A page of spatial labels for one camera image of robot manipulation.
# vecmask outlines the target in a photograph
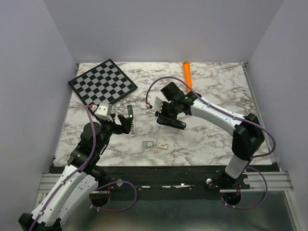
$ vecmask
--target checkerboard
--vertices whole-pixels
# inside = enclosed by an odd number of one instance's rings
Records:
[[[74,78],[68,84],[85,105],[114,104],[137,89],[136,84],[111,59]]]

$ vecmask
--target gray wall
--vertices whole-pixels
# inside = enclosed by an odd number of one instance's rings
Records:
[[[0,229],[16,231],[51,164],[76,65],[41,0],[0,2]]]
[[[285,0],[249,61],[248,73],[275,156],[308,217],[308,1]]]
[[[282,0],[44,0],[76,62],[247,62]]]

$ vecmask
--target bat handle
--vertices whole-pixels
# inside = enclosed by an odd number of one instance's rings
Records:
[[[192,80],[191,80],[191,73],[190,73],[190,65],[189,62],[183,62],[183,70],[184,70],[184,74],[185,74],[185,82],[188,86],[192,87]]]

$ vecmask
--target dark gray floor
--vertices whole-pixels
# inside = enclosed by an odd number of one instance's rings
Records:
[[[257,203],[261,193],[246,193],[241,206]],[[109,208],[129,202],[109,202]],[[235,210],[221,201],[138,201],[126,212],[97,212],[85,200],[63,227],[64,231],[295,231],[283,192],[270,193],[265,204]]]

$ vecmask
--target white marble tabletop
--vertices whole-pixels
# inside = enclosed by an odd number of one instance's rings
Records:
[[[163,76],[184,79],[182,63],[116,63],[138,86],[138,89],[113,105],[113,112],[127,116],[127,103],[134,109],[136,136],[112,135],[101,156],[100,166],[174,166],[226,165],[232,154],[232,137],[219,127],[194,116],[179,116],[187,124],[185,130],[158,125],[154,109],[145,108],[145,93],[153,80]],[[80,75],[98,64],[80,64]],[[211,102],[233,112],[256,113],[253,100],[239,63],[191,63],[192,88]],[[162,80],[150,91],[153,99],[171,80]],[[73,92],[65,125],[61,133],[54,165],[62,167],[80,141],[89,119],[84,104]],[[167,150],[143,148],[142,141],[168,143]],[[266,144],[258,153],[267,151]],[[252,164],[271,164],[269,157],[257,158]]]

